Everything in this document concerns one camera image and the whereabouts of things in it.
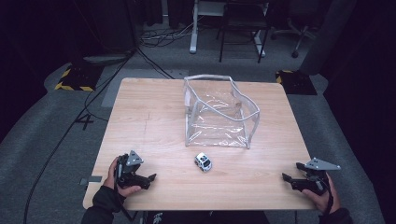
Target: yellow and black tape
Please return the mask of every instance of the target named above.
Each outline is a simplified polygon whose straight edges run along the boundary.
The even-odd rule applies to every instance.
[[[281,71],[276,72],[276,74],[275,74],[276,82],[279,83],[280,85],[282,85],[282,76],[280,75],[280,73],[293,73],[293,71],[281,70]]]
[[[66,91],[95,91],[94,86],[88,86],[87,83],[75,83],[76,75],[73,75],[71,66],[69,66],[62,74],[58,84],[55,86],[55,90],[66,90]]]

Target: hand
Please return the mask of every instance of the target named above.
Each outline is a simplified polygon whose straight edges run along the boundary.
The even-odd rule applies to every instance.
[[[332,209],[330,210],[330,214],[337,211],[340,207],[340,199],[338,198],[338,193],[337,190],[334,187],[334,183],[332,182],[332,179],[330,178],[329,175],[327,175],[329,178],[329,184],[330,184],[330,189],[332,191],[332,197],[333,197],[333,204],[332,204]],[[326,191],[324,194],[321,196],[317,195],[316,193],[312,192],[309,189],[303,189],[302,191],[303,194],[306,195],[312,202],[314,202],[315,206],[317,209],[324,213],[327,208],[327,204],[329,201],[329,191]]]
[[[109,187],[111,189],[114,189],[114,171],[116,170],[117,159],[118,159],[118,157],[116,157],[116,159],[114,159],[114,161],[110,165],[110,168],[108,168],[107,179],[103,183],[104,186]],[[140,186],[131,186],[129,188],[122,189],[122,188],[120,188],[119,185],[117,185],[117,188],[119,190],[119,194],[124,196],[125,198],[127,198],[127,197],[131,196],[132,194],[141,190]]]

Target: black backdrop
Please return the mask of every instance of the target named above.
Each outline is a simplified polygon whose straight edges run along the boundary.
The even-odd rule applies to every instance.
[[[320,72],[329,80],[324,95],[374,184],[387,223],[396,223],[395,5],[358,1]]]

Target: metal bracket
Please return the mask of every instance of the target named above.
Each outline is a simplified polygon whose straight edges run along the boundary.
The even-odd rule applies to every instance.
[[[320,159],[314,158],[309,161],[305,166],[307,169],[311,170],[341,170],[339,165],[334,165],[326,161],[322,161]]]
[[[128,161],[126,162],[127,166],[133,166],[143,163],[144,161],[140,158],[133,150],[129,154]]]

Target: table leg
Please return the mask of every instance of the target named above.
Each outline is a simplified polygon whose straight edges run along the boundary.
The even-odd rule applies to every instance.
[[[194,3],[194,14],[193,14],[193,26],[192,26],[192,35],[191,35],[191,44],[190,44],[190,53],[197,52],[197,39],[198,39],[198,1],[195,0]]]

